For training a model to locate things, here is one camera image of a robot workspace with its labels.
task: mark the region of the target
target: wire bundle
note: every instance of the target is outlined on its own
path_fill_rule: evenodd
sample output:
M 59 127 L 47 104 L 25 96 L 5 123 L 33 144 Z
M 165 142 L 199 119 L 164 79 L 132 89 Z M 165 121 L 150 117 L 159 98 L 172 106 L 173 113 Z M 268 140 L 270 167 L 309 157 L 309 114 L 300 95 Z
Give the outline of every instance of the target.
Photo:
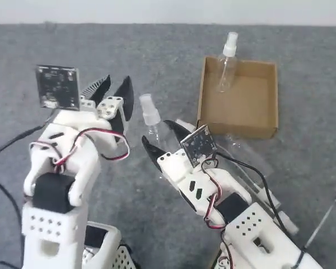
M 38 145 L 38 146 L 44 146 L 44 147 L 48 147 L 50 149 L 52 149 L 55 154 L 56 154 L 56 157 L 55 158 L 52 158 L 52 164 L 54 166 L 54 171 L 55 173 L 64 173 L 65 170 L 66 170 L 66 162 L 67 160 L 77 151 L 77 149 L 79 148 L 79 138 L 80 137 L 83 137 L 84 135 L 86 135 L 87 133 L 89 132 L 102 132 L 102 133 L 107 133 L 107 134 L 110 134 L 114 137 L 117 137 L 119 139 L 122 139 L 123 142 L 125 143 L 125 146 L 127 148 L 127 152 L 125 154 L 122 154 L 120 156 L 116 156 L 116 157 L 106 157 L 104 155 L 101 154 L 101 156 L 105 159 L 105 160 L 109 160 L 109 161 L 118 161 L 118 160 L 124 160 L 126 159 L 129 154 L 130 154 L 130 147 L 129 147 L 129 144 L 128 144 L 128 141 L 125 137 L 125 135 L 123 134 L 120 134 L 118 132 L 115 132 L 115 131 L 112 131 L 112 130 L 108 130 L 108 129 L 102 129 L 102 128 L 95 128 L 95 127 L 92 127 L 92 128 L 87 128 L 87 129 L 84 129 L 82 131 L 80 131 L 78 133 L 78 135 L 74 138 L 73 140 L 73 144 L 71 146 L 71 149 L 69 151 L 68 154 L 66 154 L 65 156 L 63 156 L 59 150 L 56 148 L 56 146 L 54 145 L 54 143 L 48 143 L 48 142 L 45 142 L 45 141 L 34 141 L 32 143 L 30 143 L 30 149 L 32 147 L 34 147 L 35 145 Z

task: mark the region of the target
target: brown cardboard box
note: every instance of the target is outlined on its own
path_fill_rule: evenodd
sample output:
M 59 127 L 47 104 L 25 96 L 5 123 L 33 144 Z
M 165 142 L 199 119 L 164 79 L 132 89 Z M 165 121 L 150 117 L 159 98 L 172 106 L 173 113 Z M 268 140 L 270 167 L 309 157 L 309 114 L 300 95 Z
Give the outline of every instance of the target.
M 197 126 L 214 135 L 271 138 L 278 129 L 278 83 L 275 63 L 238 61 L 232 87 L 216 90 L 215 57 L 206 57 L 200 82 Z

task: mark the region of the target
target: white wall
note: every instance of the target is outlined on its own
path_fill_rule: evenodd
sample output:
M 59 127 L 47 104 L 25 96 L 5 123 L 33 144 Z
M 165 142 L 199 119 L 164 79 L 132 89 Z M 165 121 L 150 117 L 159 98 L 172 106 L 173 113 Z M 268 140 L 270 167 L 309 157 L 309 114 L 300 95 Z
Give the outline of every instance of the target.
M 0 24 L 336 25 L 336 0 L 0 0 Z

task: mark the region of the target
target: white spray nozzle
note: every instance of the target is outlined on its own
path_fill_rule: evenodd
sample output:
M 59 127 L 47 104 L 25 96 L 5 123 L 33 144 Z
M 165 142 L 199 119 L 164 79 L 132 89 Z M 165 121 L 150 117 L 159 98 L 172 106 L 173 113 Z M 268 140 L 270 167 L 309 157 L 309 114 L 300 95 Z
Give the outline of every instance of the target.
M 156 109 L 151 94 L 143 94 L 139 97 L 141 107 L 143 110 L 143 119 L 146 125 L 152 126 L 160 123 L 161 116 L 158 109 Z
M 229 32 L 224 45 L 223 54 L 225 57 L 234 57 L 236 52 L 237 33 Z

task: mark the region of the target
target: circuit board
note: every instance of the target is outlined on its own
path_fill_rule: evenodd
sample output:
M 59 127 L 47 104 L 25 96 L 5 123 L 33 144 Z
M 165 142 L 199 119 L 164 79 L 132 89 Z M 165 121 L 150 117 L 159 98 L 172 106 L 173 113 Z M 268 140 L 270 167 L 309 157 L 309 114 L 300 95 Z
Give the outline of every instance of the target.
M 180 144 L 193 167 L 200 163 L 199 159 L 203 155 L 207 158 L 218 149 L 207 125 L 203 125 L 191 133 Z
M 40 105 L 43 108 L 80 109 L 78 69 L 63 66 L 36 66 Z

